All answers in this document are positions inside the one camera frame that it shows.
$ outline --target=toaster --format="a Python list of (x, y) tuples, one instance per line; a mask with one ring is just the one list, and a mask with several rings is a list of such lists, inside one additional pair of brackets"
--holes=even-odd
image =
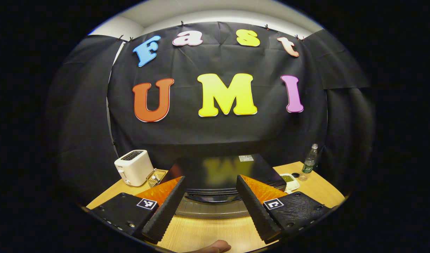
[(114, 163), (123, 182), (130, 186), (141, 186), (154, 170), (148, 152), (141, 149), (132, 150)]

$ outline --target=black fabric backdrop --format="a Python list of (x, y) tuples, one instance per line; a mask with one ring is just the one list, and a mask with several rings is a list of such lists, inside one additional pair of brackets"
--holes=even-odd
[(85, 205), (118, 181), (106, 93), (122, 41), (87, 36), (64, 60), (45, 108), (48, 156), (61, 180)]
[[(260, 45), (239, 45), (238, 29), (256, 32)], [(178, 33), (191, 30), (202, 32), (201, 45), (172, 44)], [(138, 56), (133, 49), (154, 35), (161, 37), (157, 56), (138, 67)], [(277, 41), (278, 37), (292, 41), (300, 56), (290, 56)], [(207, 73), (217, 74), (226, 86), (238, 73), (252, 75), (257, 114), (239, 116), (231, 109), (228, 115), (199, 117), (203, 97), (197, 77)], [(288, 97), (280, 79), (282, 75), (299, 79), (303, 112), (286, 111)], [(154, 110), (159, 104), (155, 82), (163, 78), (174, 79), (170, 110), (159, 122), (141, 122), (134, 115), (132, 87), (144, 82), (152, 84), (147, 105)], [(250, 153), (262, 154), (273, 166), (282, 165), (303, 160), (312, 143), (324, 144), (326, 134), (326, 95), (310, 50), (293, 36), (248, 24), (186, 24), (136, 38), (123, 47), (113, 66), (107, 98), (118, 153), (146, 149), (159, 169), (169, 169), (181, 156)]]
[[(255, 31), (260, 45), (239, 45), (238, 29)], [(178, 33), (190, 30), (202, 32), (201, 45), (172, 45)], [(157, 56), (138, 67), (133, 49), (154, 35), (161, 36)], [(300, 56), (290, 56), (278, 37), (293, 42)], [(85, 205), (119, 179), (107, 127), (106, 94), (118, 154), (146, 149), (159, 169), (169, 169), (178, 157), (252, 153), (260, 153), (277, 166), (303, 161), (311, 144), (318, 143), (317, 172), (347, 194), (352, 180), (366, 167), (375, 123), (373, 103), (366, 96), (369, 81), (347, 49), (326, 30), (298, 40), (230, 22), (170, 27), (126, 42), (111, 73), (120, 44), (112, 37), (86, 37), (65, 61), (51, 88), (48, 111), (51, 139), (57, 140), (51, 145), (54, 161), (61, 178)], [(234, 102), (228, 115), (199, 117), (203, 97), (197, 77), (207, 73), (217, 74), (226, 86), (235, 74), (252, 75), (257, 114), (235, 115)], [(303, 112), (286, 111), (282, 75), (299, 79)], [(147, 106), (154, 110), (159, 102), (155, 82), (163, 78), (174, 79), (170, 110), (158, 122), (141, 122), (133, 111), (132, 88), (151, 83)]]

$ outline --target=white wall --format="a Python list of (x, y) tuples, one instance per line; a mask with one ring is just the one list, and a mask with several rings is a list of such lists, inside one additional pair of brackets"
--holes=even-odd
[(116, 38), (123, 35), (123, 40), (129, 40), (129, 37), (139, 37), (143, 29), (144, 28), (137, 22), (121, 16), (115, 16), (99, 25), (95, 30), (90, 32), (89, 35), (107, 35)]
[(288, 21), (260, 13), (240, 10), (210, 10), (183, 14), (171, 19), (160, 21), (143, 29), (141, 34), (143, 35), (167, 27), (178, 26), (181, 24), (181, 21), (183, 21), (184, 24), (208, 21), (224, 21), (252, 24), (260, 27), (264, 27), (266, 24), (268, 24), (269, 29), (284, 32), (289, 35), (297, 34), (301, 38), (303, 36), (307, 37), (313, 33)]

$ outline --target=orange letter u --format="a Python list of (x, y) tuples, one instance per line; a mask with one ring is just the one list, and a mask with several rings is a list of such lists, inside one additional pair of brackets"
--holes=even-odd
[(151, 83), (145, 82), (135, 85), (132, 88), (135, 116), (143, 122), (156, 122), (163, 119), (170, 110), (170, 86), (173, 83), (174, 79), (172, 78), (165, 78), (156, 82), (156, 86), (159, 88), (159, 107), (154, 111), (150, 111), (146, 107), (147, 92), (151, 88)]

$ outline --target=white dish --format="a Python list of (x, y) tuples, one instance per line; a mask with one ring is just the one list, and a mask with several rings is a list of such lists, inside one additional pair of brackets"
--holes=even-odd
[(285, 188), (285, 193), (291, 194), (292, 190), (296, 190), (299, 188), (299, 182), (296, 180), (296, 178), (289, 174), (289, 173), (284, 173), (284, 174), (279, 174), (279, 176), (289, 176), (290, 178), (293, 179), (293, 181), (291, 182), (287, 182), (287, 187)]

